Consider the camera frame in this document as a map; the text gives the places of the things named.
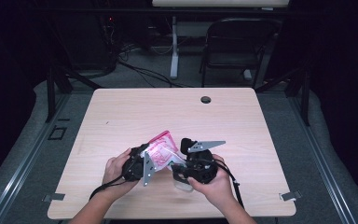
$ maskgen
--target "person's left hand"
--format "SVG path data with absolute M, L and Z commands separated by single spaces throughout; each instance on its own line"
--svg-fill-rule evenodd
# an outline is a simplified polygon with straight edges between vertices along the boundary
M 124 163 L 130 158 L 131 149 L 128 148 L 125 152 L 121 153 L 118 157 L 109 159 L 106 163 L 105 172 L 103 175 L 103 184 L 108 183 L 121 175 Z M 116 186 L 105 189 L 106 195 L 113 201 L 121 198 L 128 193 L 139 181 L 126 182 L 121 178 Z

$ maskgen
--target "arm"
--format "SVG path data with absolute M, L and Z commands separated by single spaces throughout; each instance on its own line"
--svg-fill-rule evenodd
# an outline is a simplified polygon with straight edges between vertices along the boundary
M 217 160 L 223 158 L 213 155 Z M 205 195 L 208 201 L 213 204 L 225 216 L 230 224 L 253 224 L 255 221 L 241 207 L 232 194 L 231 184 L 228 174 L 219 167 L 216 177 L 209 184 L 201 184 L 196 179 L 188 179 L 190 185 L 196 191 Z
M 121 168 L 123 167 L 124 162 L 130 158 L 130 152 L 131 149 L 129 148 L 125 152 L 121 153 L 117 158 L 111 158 L 106 163 L 105 172 L 103 175 L 103 184 L 116 179 L 121 175 Z M 109 187 L 95 194 L 95 196 L 89 200 L 89 202 L 76 214 L 76 216 L 69 223 L 101 223 L 104 215 L 112 203 L 128 193 L 133 187 L 135 187 L 138 181 L 124 182 L 124 180 L 122 180 L 121 183 L 123 184 Z

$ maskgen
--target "white desk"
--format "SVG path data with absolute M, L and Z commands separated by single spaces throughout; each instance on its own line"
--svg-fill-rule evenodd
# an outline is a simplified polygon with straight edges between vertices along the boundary
M 211 97 L 209 104 L 200 101 Z M 241 197 L 253 217 L 288 217 L 293 202 L 269 129 L 253 89 L 115 89 L 97 90 L 89 103 L 48 216 L 72 218 L 101 185 L 106 161 L 128 147 L 138 147 L 168 130 L 179 147 L 182 138 L 224 140 L 211 149 L 222 156 L 241 183 Z M 173 185 L 172 172 L 154 174 L 117 200 L 105 218 L 221 217 L 205 197 Z
M 153 7 L 287 7 L 290 0 L 153 0 Z M 172 17 L 172 62 L 170 78 L 178 76 L 177 21 Z

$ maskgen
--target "tape piece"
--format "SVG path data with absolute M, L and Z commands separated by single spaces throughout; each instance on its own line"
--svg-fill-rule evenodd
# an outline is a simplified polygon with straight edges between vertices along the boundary
M 65 194 L 60 194 L 60 193 L 53 193 L 51 195 L 47 194 L 45 195 L 45 197 L 43 197 L 42 201 L 45 203 L 51 203 L 51 201 L 53 200 L 62 201 L 64 197 Z
M 299 198 L 302 197 L 302 194 L 300 191 L 295 191 L 295 192 L 288 192 L 288 193 L 285 193 L 285 194 L 279 194 L 279 197 L 284 200 L 285 202 L 286 201 L 295 201 Z

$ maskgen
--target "person's right hand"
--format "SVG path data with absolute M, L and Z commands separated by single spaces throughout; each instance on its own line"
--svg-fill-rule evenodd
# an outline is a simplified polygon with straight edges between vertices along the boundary
M 224 162 L 223 158 L 218 155 L 213 154 L 213 158 L 218 160 L 219 163 L 220 161 Z M 216 177 L 208 184 L 201 184 L 193 177 L 189 177 L 187 180 L 194 190 L 204 194 L 208 201 L 219 210 L 221 210 L 225 204 L 236 201 L 232 194 L 229 175 L 220 167 L 217 169 Z

